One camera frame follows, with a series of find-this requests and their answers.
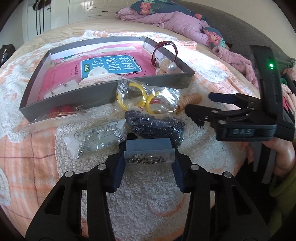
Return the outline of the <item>pearl hair clip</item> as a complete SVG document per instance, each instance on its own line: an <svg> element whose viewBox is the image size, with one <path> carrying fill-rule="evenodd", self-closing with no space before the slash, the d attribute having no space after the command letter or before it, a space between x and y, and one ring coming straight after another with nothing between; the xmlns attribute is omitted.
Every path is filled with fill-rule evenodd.
<svg viewBox="0 0 296 241"><path fill-rule="evenodd" d="M168 58L162 58L157 64L156 75L175 74L177 71L178 67L175 62Z"/></svg>

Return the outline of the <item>dark bead necklace bag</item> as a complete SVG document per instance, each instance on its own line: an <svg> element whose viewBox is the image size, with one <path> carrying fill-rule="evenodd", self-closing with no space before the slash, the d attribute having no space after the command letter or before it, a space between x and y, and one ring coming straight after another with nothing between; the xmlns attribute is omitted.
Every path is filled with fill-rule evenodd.
<svg viewBox="0 0 296 241"><path fill-rule="evenodd" d="M125 123L128 129L141 138L169 138L179 146L184 139L186 123L172 115L158 117L140 110L127 110Z"/></svg>

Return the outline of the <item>blue box of pins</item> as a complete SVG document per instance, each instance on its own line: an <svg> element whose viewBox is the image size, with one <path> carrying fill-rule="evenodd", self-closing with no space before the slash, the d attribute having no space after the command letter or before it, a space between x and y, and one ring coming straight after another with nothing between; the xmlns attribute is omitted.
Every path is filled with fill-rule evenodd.
<svg viewBox="0 0 296 241"><path fill-rule="evenodd" d="M125 162L128 166L162 165L175 162L170 138L127 140Z"/></svg>

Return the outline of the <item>dark red wrist watch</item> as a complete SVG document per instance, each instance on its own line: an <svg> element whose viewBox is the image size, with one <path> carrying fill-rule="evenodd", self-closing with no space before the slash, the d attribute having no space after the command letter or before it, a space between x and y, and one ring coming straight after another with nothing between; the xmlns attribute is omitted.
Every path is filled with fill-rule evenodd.
<svg viewBox="0 0 296 241"><path fill-rule="evenodd" d="M165 48L165 46L173 47L175 53L172 54L171 51L169 51L168 49ZM157 52L160 52L164 57L169 57L169 59L172 62L175 62L177 60L178 49L177 49L177 46L175 45L175 43L172 41L162 41L162 42L159 42L158 44L155 45L154 51L152 53L152 58L151 58L151 64L153 67L157 66L157 58L156 58Z"/></svg>

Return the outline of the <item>red earrings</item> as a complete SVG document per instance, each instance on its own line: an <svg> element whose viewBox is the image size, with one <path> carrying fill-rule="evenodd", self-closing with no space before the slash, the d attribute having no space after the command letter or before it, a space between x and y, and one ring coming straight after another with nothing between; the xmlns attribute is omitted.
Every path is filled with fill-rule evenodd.
<svg viewBox="0 0 296 241"><path fill-rule="evenodd" d="M56 128L82 121L87 111L80 107L69 105L51 109L48 113L38 117L31 123L22 123L14 128L15 133L28 132L35 133L48 128Z"/></svg>

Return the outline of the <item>cream hair claw clip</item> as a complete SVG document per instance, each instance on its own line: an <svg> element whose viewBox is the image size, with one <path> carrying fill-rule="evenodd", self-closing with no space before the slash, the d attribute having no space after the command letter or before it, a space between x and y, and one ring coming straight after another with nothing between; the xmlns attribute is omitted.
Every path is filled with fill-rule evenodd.
<svg viewBox="0 0 296 241"><path fill-rule="evenodd" d="M103 67L95 67L93 68L86 78L83 78L79 82L79 87L87 87L91 85L107 83L110 81L119 80L120 76L114 73L109 73Z"/></svg>

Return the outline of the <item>pink knitted blanket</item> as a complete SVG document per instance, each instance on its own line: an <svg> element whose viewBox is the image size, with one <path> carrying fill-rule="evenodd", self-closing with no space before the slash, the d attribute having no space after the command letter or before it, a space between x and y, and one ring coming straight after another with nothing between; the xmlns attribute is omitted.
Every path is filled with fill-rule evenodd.
<svg viewBox="0 0 296 241"><path fill-rule="evenodd" d="M258 80L250 60L246 59L240 54L231 52L222 47L214 47L212 52L220 59L234 67L241 74L243 74L251 84L259 89Z"/></svg>

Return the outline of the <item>grey headboard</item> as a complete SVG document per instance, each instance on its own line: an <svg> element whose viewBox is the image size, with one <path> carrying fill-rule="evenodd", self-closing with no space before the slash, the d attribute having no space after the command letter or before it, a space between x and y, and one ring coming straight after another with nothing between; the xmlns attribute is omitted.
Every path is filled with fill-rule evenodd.
<svg viewBox="0 0 296 241"><path fill-rule="evenodd" d="M177 1L177 3L204 16L210 27L216 28L225 42L231 44L231 52L249 59L251 45L267 46L272 49L280 72L295 66L295 58L289 57L273 40L247 22L210 6L189 1Z"/></svg>

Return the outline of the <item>orange white plush blanket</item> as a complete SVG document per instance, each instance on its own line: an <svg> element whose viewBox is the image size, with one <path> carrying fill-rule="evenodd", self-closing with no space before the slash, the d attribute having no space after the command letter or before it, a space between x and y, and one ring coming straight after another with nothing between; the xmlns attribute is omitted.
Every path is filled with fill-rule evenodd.
<svg viewBox="0 0 296 241"><path fill-rule="evenodd" d="M241 73L201 44L175 34L144 35L156 42L174 41L181 51L180 58L196 71L182 94L200 93L202 103L213 107L217 104L208 100L209 92L259 96L257 88ZM46 52L63 44L107 36L108 32L94 30L47 33L20 47L1 68L1 208L22 235L66 171L89 171L118 151L114 147L97 156L73 159L63 137L82 128L81 123L30 134L15 132L25 120L19 111L23 93ZM126 170L121 186L107 200L118 240L173 240L184 229L189 196L180 192L169 169Z"/></svg>

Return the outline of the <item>pink quilt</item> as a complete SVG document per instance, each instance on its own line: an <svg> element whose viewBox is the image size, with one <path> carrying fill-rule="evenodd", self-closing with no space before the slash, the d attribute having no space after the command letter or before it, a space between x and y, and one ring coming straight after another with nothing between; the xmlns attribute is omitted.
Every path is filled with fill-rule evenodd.
<svg viewBox="0 0 296 241"><path fill-rule="evenodd" d="M122 21L153 25L180 34L207 47L210 46L209 37L203 32L204 28L209 27L207 22L179 11L140 15L134 9L122 8L116 12L115 18Z"/></svg>

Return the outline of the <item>pink children's book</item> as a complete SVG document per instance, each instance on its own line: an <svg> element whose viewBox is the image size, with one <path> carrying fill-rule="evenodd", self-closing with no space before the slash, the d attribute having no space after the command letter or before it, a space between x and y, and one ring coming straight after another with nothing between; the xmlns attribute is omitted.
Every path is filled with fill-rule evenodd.
<svg viewBox="0 0 296 241"><path fill-rule="evenodd" d="M78 87L116 80L115 75L128 78L166 74L151 63L151 54L142 46L124 45L62 58L46 71L39 100Z"/></svg>

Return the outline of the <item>beige bed cover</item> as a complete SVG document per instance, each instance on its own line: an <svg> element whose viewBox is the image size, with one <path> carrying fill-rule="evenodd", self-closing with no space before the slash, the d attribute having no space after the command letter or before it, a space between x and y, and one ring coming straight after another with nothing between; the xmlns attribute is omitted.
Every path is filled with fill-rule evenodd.
<svg viewBox="0 0 296 241"><path fill-rule="evenodd" d="M119 34L120 36L152 36L152 39L159 40L158 35L164 33L164 29L155 26L116 19L100 19L64 25L49 30L23 44L1 67L1 75L7 76L11 74L15 66L25 71L34 70L37 61L40 61L49 49L63 44L91 38L108 37L112 34Z"/></svg>

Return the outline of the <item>grey cardboard box tray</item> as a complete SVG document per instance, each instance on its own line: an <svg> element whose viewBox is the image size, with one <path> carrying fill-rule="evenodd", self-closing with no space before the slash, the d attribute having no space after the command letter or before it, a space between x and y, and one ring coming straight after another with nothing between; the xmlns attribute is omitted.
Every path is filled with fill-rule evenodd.
<svg viewBox="0 0 296 241"><path fill-rule="evenodd" d="M122 77L151 86L186 88L195 72L178 58L180 51L142 36L95 38L53 48L37 65L19 109L33 122L64 106L112 103Z"/></svg>

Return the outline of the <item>white wardrobe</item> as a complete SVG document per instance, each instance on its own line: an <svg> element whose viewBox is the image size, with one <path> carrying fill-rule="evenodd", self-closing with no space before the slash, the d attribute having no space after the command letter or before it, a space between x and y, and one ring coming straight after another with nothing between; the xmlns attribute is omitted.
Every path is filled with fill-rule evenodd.
<svg viewBox="0 0 296 241"><path fill-rule="evenodd" d="M51 28L98 19L114 19L115 13L134 0L55 0L51 1Z"/></svg>

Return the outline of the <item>black bag on floor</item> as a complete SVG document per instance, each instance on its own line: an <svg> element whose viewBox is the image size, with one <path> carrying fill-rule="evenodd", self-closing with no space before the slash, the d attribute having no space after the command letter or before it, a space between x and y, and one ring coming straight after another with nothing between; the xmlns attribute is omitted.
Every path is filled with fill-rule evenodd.
<svg viewBox="0 0 296 241"><path fill-rule="evenodd" d="M0 67L15 53L16 49L13 44L2 45L0 48Z"/></svg>

